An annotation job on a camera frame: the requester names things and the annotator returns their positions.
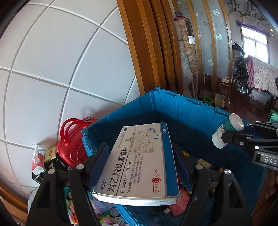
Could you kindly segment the black gift box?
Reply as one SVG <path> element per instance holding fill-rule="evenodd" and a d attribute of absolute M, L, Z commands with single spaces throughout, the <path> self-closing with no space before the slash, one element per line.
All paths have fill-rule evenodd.
<path fill-rule="evenodd" d="M 32 179 L 39 184 L 41 184 L 43 178 L 45 177 L 45 175 L 48 173 L 50 169 L 53 169 L 57 172 L 67 171 L 70 169 L 70 166 L 67 163 L 65 163 L 60 157 L 56 157 L 55 159 L 46 162 L 44 164 L 44 167 L 45 169 L 38 175 L 32 173 Z"/>

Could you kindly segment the blue white paracetamol box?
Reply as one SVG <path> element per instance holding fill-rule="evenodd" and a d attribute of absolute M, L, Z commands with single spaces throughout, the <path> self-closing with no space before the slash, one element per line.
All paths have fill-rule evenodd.
<path fill-rule="evenodd" d="M 119 205 L 175 204 L 179 185 L 166 122 L 123 127 L 92 195 Z"/>

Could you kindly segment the red mini suitcase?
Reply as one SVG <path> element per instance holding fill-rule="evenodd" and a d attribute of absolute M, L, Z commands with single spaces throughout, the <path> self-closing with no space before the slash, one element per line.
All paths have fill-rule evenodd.
<path fill-rule="evenodd" d="M 71 168 L 83 164 L 87 160 L 81 129 L 87 128 L 96 121 L 97 119 L 94 117 L 87 117 L 83 120 L 69 118 L 62 124 L 60 141 L 56 145 L 56 150 L 61 159 Z"/>

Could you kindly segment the rolled carpet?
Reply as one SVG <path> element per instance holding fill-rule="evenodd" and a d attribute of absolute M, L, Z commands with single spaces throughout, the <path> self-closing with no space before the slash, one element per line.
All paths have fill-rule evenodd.
<path fill-rule="evenodd" d="M 184 96 L 197 98 L 197 55 L 191 22 L 187 17 L 176 17 L 174 19 L 174 24 L 176 27 L 181 57 L 182 93 Z"/>

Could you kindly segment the blue plastic crate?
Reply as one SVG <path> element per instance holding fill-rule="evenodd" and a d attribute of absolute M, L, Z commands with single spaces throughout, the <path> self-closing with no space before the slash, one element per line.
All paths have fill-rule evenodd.
<path fill-rule="evenodd" d="M 89 147 L 113 147 L 124 126 L 166 122 L 172 145 L 191 158 L 193 193 L 185 212 L 175 217 L 164 207 L 116 205 L 129 225 L 252 225 L 266 169 L 251 163 L 242 147 L 214 146 L 211 136 L 227 117 L 224 110 L 155 88 L 82 133 Z"/>

